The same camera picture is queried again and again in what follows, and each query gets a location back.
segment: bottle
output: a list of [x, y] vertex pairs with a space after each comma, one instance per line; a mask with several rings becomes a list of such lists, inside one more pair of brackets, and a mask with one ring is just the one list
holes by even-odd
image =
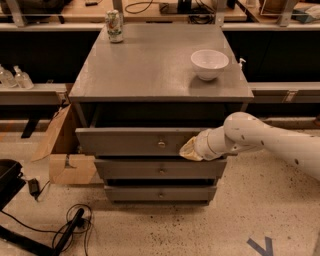
[[16, 79], [18, 85], [22, 89], [32, 89], [34, 84], [32, 83], [29, 75], [26, 72], [22, 72], [18, 66], [13, 67], [16, 71], [14, 78]]
[[12, 88], [17, 86], [17, 81], [12, 73], [0, 65], [0, 82], [4, 87]]

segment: black power adapter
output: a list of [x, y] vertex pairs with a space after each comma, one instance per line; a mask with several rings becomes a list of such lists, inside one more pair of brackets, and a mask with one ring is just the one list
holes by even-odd
[[40, 195], [40, 187], [37, 179], [28, 180], [29, 193], [34, 197], [34, 199], [38, 199]]

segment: cabinet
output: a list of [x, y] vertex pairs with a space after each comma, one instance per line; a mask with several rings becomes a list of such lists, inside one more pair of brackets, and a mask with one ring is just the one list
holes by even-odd
[[[124, 36], [112, 44], [101, 31], [70, 93], [82, 150], [95, 155], [113, 202], [209, 203], [227, 159], [193, 162], [179, 150], [253, 98], [221, 29], [128, 24]], [[196, 77], [190, 56], [199, 49], [230, 58], [221, 77]]]

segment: floor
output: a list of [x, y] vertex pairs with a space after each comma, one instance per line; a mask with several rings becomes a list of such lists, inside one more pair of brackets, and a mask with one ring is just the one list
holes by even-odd
[[[30, 159], [47, 123], [40, 122], [31, 138], [20, 139], [24, 125], [24, 121], [0, 122], [0, 158], [19, 161], [25, 178], [37, 178], [43, 187], [49, 159]], [[302, 132], [320, 136], [320, 129]], [[75, 204], [86, 204], [93, 212], [87, 247], [92, 256], [320, 255], [320, 182], [264, 150], [229, 157], [208, 206], [113, 205], [101, 184], [51, 184], [38, 201], [24, 186], [4, 211], [33, 228], [56, 231]], [[26, 229], [2, 213], [0, 223], [51, 245], [52, 233]], [[62, 255], [85, 255], [84, 238], [75, 235]], [[32, 254], [0, 241], [0, 255]]]

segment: cardboard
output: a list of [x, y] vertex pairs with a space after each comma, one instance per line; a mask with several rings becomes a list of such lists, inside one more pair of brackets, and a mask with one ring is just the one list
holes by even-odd
[[49, 160], [51, 184], [94, 183], [97, 172], [94, 156], [52, 154]]
[[73, 114], [71, 105], [61, 109], [53, 117], [31, 161], [41, 160], [54, 153], [76, 153], [79, 145], [75, 134], [77, 127], [80, 127], [80, 121]]
[[31, 161], [49, 158], [49, 178], [52, 184], [100, 183], [94, 156], [77, 154], [79, 141], [75, 134], [81, 127], [72, 105], [61, 109], [52, 119]]

